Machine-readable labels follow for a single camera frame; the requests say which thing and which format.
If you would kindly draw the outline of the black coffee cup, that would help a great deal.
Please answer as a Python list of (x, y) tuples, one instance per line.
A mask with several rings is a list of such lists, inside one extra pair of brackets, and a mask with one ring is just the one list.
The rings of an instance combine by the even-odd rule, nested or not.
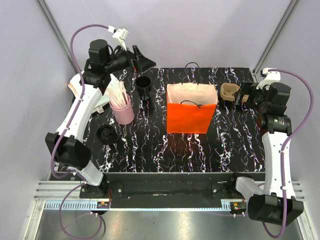
[(135, 80), (135, 87), (138, 93), (138, 96), (142, 100), (148, 100), (151, 95), (151, 79), (147, 76), (139, 76)]

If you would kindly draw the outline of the orange paper bag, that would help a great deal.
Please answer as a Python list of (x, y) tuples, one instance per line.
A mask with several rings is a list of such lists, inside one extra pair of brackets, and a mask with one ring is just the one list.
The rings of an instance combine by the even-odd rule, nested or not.
[(166, 131), (206, 134), (218, 105), (215, 85), (179, 82), (166, 86)]

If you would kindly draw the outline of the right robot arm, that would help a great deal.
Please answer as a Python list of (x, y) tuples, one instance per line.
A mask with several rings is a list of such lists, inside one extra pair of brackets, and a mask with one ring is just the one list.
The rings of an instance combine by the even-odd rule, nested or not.
[(265, 154), (265, 181), (260, 188), (252, 178), (238, 176), (227, 185), (228, 195), (235, 199), (243, 195), (251, 220), (279, 226), (288, 226), (304, 211), (291, 181), (288, 138), (292, 135), (292, 124), (285, 115), (290, 92), (289, 86), (279, 82), (263, 87), (245, 82), (234, 95), (236, 104), (248, 96), (247, 107), (257, 110)]

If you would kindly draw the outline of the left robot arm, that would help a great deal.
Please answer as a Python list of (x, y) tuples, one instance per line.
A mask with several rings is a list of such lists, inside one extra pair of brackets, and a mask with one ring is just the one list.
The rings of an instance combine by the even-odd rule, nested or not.
[(113, 49), (104, 39), (90, 43), (84, 70), (69, 82), (75, 95), (72, 107), (56, 132), (45, 137), (51, 163), (64, 165), (70, 174), (78, 175), (97, 198), (108, 193), (108, 186), (104, 174), (92, 163), (91, 151), (83, 144), (84, 132), (97, 103), (115, 86), (115, 72), (127, 69), (142, 74), (156, 66), (136, 45), (132, 49), (123, 45)]

